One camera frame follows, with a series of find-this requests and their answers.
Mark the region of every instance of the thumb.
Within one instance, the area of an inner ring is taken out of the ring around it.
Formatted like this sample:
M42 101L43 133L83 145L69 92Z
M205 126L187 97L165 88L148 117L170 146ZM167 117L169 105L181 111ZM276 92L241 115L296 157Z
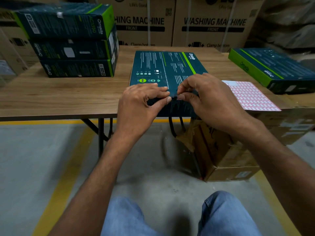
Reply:
M177 96L177 99L189 102L194 108L200 104L200 98L197 95L189 92L181 93Z
M162 110L162 108L171 102L172 98L168 96L167 98L160 99L155 104L151 106L151 109L156 113L156 115Z

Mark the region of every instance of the yellow floor line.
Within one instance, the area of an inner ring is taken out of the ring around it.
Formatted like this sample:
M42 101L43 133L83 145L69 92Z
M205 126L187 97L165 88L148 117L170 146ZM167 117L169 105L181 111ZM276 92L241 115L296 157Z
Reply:
M286 214L284 208L280 204L276 194L272 190L268 180L261 170L255 174L255 179L287 236L301 236L299 231L290 220L289 216Z
M94 124L98 123L98 120L91 120ZM154 123L168 123L168 119L155 119ZM180 122L179 118L174 118L173 122ZM190 119L183 119L183 122L190 122ZM0 122L1 125L44 125L44 124L82 124L81 120L38 120L38 121L9 121ZM109 119L105 119L104 123L109 123Z
M80 174L83 160L94 137L95 133L88 127L83 131L32 236L48 235L49 231L60 218L65 210L72 188Z

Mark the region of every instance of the dark green box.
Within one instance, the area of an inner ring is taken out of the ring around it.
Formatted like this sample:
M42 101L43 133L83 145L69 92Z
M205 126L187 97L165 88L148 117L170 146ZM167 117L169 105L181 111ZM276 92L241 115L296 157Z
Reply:
M116 46L111 60L41 60L40 63L50 78L113 77L118 52L119 46Z
M172 101L158 114L158 117L195 117L190 103L177 100L177 88L184 79L193 74L207 73L194 53L169 51L136 51L130 84L158 83L168 87ZM159 99L150 99L149 106Z
M229 59L274 94L315 92L315 72L270 48L232 49Z
M115 23L109 4L37 5L15 11L14 17L28 39L108 39Z
M40 60L96 60L112 59L118 39L114 25L108 40L31 39L30 43Z

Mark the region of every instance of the jeans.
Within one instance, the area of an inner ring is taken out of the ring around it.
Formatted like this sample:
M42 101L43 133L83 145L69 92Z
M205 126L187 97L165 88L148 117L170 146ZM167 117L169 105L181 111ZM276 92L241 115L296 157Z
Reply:
M126 197L109 202L101 236L161 235L144 221L140 207ZM202 205L198 236L261 236L255 222L232 194L217 191Z

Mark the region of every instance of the right hand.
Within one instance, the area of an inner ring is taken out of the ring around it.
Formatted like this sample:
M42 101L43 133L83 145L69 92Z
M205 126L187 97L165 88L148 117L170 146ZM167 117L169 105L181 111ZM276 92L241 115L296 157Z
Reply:
M193 89L199 97L190 93ZM209 126L227 133L251 118L230 87L207 73L189 76L178 86L177 94L177 99L191 103L195 113Z

